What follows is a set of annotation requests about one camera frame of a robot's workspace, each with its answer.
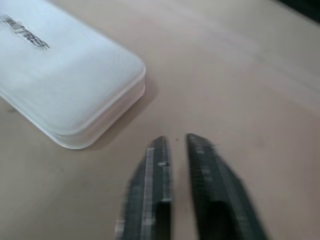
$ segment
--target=container lid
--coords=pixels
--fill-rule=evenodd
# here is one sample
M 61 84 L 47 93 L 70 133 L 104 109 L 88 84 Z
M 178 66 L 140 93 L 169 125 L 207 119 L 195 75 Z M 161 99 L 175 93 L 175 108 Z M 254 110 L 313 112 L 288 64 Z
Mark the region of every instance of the container lid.
M 43 0 L 0 1 L 0 95 L 56 134 L 95 121 L 145 72 L 109 38 Z

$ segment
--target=white plastic case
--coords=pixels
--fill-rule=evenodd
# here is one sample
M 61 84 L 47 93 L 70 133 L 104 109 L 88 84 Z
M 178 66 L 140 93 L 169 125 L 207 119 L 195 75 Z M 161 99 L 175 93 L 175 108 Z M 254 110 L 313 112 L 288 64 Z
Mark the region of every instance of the white plastic case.
M 0 95 L 57 144 L 88 147 L 144 94 L 137 56 L 49 2 L 0 17 Z

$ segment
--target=beige table surface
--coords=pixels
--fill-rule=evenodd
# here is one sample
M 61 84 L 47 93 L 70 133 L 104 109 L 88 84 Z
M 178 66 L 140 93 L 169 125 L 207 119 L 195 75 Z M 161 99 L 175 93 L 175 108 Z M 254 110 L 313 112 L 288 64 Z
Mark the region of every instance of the beige table surface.
M 185 133 L 246 183 L 271 239 L 320 239 L 320 26 L 269 0 L 55 0 L 137 53 L 146 95 L 64 149 L 0 100 L 0 239 L 111 240 L 148 141 L 168 136 L 173 239 L 195 240 Z

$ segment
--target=plastic container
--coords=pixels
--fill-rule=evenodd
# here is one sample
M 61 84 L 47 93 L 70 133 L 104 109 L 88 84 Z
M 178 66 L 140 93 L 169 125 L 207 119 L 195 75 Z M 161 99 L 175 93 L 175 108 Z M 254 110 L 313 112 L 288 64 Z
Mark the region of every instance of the plastic container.
M 145 92 L 133 53 L 43 0 L 0 0 L 0 95 L 57 144 L 93 144 Z

